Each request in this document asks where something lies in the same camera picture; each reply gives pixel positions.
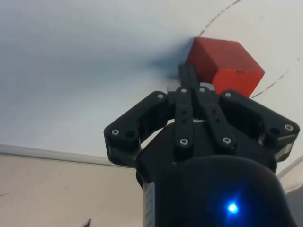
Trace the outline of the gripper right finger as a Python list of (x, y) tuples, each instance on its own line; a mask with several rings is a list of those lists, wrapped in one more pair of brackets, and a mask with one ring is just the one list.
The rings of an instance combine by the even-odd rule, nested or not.
[(222, 153), (258, 162), (286, 160), (300, 127), (288, 118), (234, 90), (220, 95), (198, 79), (196, 67), (189, 66), (196, 116), (206, 124)]

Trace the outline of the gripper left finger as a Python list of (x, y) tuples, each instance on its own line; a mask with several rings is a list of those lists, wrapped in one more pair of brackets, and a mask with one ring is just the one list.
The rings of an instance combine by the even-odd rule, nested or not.
[(178, 67), (180, 87), (154, 91), (104, 129), (107, 157), (121, 166), (159, 166), (190, 156), (194, 146), (194, 66)]

